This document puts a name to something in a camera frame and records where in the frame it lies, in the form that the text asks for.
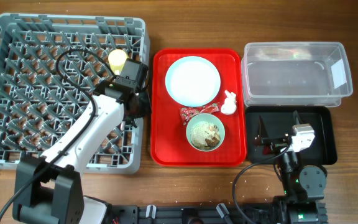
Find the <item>yellow plastic cup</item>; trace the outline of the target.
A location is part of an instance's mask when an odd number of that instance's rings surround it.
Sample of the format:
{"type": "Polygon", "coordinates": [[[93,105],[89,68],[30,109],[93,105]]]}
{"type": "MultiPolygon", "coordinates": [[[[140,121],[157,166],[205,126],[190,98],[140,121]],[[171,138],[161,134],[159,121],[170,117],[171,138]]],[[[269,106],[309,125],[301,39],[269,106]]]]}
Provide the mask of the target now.
{"type": "Polygon", "coordinates": [[[115,49],[110,52],[108,55],[108,62],[115,75],[121,74],[124,64],[128,58],[128,54],[124,50],[115,49]]]}

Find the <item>white napkin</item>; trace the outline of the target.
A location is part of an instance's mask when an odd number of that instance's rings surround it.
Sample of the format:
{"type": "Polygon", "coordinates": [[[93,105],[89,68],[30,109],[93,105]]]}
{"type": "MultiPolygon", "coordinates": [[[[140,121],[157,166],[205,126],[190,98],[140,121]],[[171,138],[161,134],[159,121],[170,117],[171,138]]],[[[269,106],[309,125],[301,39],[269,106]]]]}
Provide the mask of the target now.
{"type": "Polygon", "coordinates": [[[225,115],[234,114],[237,110],[236,94],[234,92],[229,92],[228,90],[225,90],[224,93],[226,95],[226,99],[221,106],[221,113],[225,115]]]}

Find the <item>green bowl with food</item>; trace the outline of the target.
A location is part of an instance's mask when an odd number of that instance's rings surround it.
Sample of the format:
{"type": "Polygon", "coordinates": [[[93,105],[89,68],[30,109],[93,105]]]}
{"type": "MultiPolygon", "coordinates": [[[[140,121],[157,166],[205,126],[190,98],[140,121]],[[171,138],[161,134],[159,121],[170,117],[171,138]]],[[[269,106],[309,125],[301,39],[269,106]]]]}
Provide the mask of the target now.
{"type": "Polygon", "coordinates": [[[186,125],[188,142],[201,152],[211,152],[217,149],[223,143],[225,135],[222,121],[212,114],[198,114],[186,125]]]}

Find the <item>light blue plate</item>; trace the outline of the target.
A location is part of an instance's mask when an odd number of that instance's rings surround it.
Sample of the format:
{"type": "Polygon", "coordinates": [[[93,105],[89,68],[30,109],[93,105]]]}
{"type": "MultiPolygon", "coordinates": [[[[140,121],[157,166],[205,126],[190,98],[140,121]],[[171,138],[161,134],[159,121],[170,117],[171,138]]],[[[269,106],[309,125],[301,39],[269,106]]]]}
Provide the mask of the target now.
{"type": "Polygon", "coordinates": [[[176,60],[167,70],[165,88],[171,98],[187,107],[211,102],[221,86],[217,68],[207,59],[187,56],[176,60]]]}

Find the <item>red snack wrapper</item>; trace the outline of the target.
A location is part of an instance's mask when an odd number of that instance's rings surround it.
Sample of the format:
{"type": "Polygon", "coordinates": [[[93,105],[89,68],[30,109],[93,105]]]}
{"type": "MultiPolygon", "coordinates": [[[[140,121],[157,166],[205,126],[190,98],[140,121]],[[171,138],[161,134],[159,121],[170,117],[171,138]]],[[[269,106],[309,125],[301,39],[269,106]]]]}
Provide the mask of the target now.
{"type": "Polygon", "coordinates": [[[186,125],[194,116],[199,114],[212,114],[219,112],[220,103],[211,103],[199,107],[184,107],[180,109],[180,118],[183,125],[186,125]]]}

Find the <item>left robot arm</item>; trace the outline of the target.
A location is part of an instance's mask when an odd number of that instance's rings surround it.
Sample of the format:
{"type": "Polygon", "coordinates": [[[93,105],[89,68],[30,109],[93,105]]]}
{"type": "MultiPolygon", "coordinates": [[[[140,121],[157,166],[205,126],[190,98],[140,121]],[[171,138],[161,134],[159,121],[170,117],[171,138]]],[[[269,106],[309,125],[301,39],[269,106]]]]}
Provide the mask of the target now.
{"type": "Polygon", "coordinates": [[[94,89],[87,109],[40,157],[25,156],[16,169],[12,216],[23,223],[112,223],[111,205],[85,197],[81,176],[107,135],[122,122],[135,125],[151,112],[143,85],[147,65],[127,59],[113,81],[94,89]]]}

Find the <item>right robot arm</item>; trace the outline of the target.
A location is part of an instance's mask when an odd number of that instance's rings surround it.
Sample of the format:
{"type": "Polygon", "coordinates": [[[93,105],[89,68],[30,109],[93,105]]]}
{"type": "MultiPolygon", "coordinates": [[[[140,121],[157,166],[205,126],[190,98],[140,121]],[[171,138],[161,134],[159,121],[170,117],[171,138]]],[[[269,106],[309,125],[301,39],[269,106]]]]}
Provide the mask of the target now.
{"type": "Polygon", "coordinates": [[[273,221],[277,223],[322,223],[318,202],[324,198],[327,171],[323,166],[305,165],[300,152],[309,148],[315,138],[314,129],[304,123],[297,112],[290,134],[271,138],[264,121],[259,118],[259,130],[254,145],[262,146],[264,154],[273,155],[263,163],[273,162],[282,183],[284,195],[273,199],[273,221]]]}

